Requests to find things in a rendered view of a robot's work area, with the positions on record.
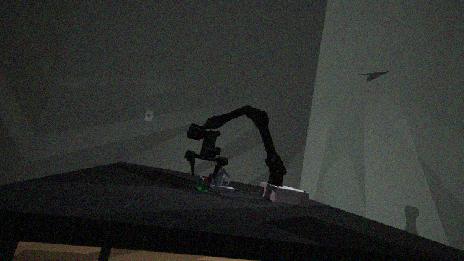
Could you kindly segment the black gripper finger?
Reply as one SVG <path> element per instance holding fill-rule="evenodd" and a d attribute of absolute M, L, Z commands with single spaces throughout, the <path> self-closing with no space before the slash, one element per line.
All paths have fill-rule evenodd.
<path fill-rule="evenodd" d="M 192 172 L 192 176 L 193 176 L 194 175 L 195 158 L 188 158 L 187 161 L 190 162 L 191 172 Z"/>
<path fill-rule="evenodd" d="M 221 164 L 221 163 L 218 163 L 218 164 L 215 165 L 215 170 L 214 170 L 214 173 L 213 173 L 213 179 L 215 179 L 215 176 L 217 175 L 218 170 L 224 165 L 225 164 Z"/>

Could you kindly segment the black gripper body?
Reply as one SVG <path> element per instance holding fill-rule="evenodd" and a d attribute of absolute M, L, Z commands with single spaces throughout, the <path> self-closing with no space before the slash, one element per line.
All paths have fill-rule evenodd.
<path fill-rule="evenodd" d="M 208 142 L 208 141 L 204 141 L 203 144 L 206 144 L 206 147 L 210 147 L 211 145 L 213 145 L 213 148 L 215 148 L 215 143 L 213 142 Z M 202 146 L 203 146 L 202 144 Z M 196 152 L 194 151 L 190 151 L 188 150 L 185 154 L 185 157 L 184 158 L 198 158 L 198 159 L 202 159 L 202 160 L 208 160 L 208 161 L 214 161 L 214 162 L 217 162 L 218 163 L 221 163 L 221 164 L 225 164 L 227 165 L 228 164 L 228 159 L 225 158 L 225 157 L 218 157 L 218 158 L 213 158 L 211 156 L 207 157 L 207 156 L 204 156 L 204 155 L 199 155 L 199 154 L 195 154 Z M 209 159 L 211 158 L 211 159 Z"/>

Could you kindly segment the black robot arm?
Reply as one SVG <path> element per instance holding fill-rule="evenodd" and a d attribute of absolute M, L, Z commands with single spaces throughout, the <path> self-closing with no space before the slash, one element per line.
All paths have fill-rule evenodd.
<path fill-rule="evenodd" d="M 283 165 L 282 159 L 275 151 L 275 147 L 268 129 L 269 119 L 265 111 L 261 111 L 249 105 L 246 105 L 232 112 L 208 118 L 203 126 L 191 123 L 191 126 L 187 131 L 187 138 L 194 140 L 200 140 L 204 138 L 203 142 L 208 141 L 216 143 L 217 137 L 221 136 L 219 130 L 209 131 L 206 129 L 218 129 L 226 122 L 244 114 L 248 118 L 252 119 L 254 125 L 259 129 L 260 135 L 262 137 L 262 141 L 267 152 L 267 158 L 265 159 L 265 162 L 270 172 L 268 184 L 282 186 L 283 175 L 286 175 L 287 170 Z M 213 148 L 213 145 L 211 145 L 210 147 L 206 147 L 206 144 L 203 144 L 200 155 L 204 155 L 207 157 L 211 156 L 215 158 L 216 155 L 220 155 L 220 152 L 220 147 Z"/>

